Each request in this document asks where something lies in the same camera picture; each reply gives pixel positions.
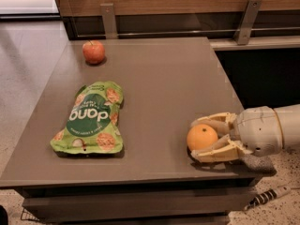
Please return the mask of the white rounded gripper body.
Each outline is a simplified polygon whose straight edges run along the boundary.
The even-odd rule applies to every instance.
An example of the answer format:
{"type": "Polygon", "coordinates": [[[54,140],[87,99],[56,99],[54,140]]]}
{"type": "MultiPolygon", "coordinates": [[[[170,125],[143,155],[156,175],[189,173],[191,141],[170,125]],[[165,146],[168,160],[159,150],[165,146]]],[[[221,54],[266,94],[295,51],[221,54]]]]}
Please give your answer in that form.
{"type": "Polygon", "coordinates": [[[277,154],[283,147],[276,112],[266,106],[242,111],[234,121],[235,138],[257,157],[277,154]]]}

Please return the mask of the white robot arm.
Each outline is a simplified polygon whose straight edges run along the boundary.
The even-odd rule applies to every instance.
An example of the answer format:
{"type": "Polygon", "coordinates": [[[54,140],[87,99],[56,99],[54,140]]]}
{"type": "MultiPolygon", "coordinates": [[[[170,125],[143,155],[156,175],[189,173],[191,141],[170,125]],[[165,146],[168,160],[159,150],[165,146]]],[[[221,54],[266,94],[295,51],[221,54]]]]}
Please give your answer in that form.
{"type": "Polygon", "coordinates": [[[201,163],[233,161],[246,155],[270,156],[300,144],[300,105],[216,113],[196,119],[190,129],[198,125],[206,125],[202,130],[211,128],[217,134],[217,140],[205,148],[190,148],[191,156],[201,163]]]}

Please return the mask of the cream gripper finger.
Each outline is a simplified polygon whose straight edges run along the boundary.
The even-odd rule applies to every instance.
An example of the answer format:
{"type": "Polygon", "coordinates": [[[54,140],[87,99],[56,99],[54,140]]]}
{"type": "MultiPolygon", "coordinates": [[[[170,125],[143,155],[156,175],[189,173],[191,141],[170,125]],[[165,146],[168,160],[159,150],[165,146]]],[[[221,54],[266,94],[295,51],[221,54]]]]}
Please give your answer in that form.
{"type": "Polygon", "coordinates": [[[236,118],[236,113],[220,112],[198,118],[190,126],[193,128],[197,125],[207,125],[213,128],[219,137],[230,135],[235,138],[238,135],[234,124],[236,118]]]}
{"type": "Polygon", "coordinates": [[[249,154],[251,151],[241,141],[233,141],[229,134],[207,148],[191,151],[191,156],[201,163],[233,161],[249,154]]]}

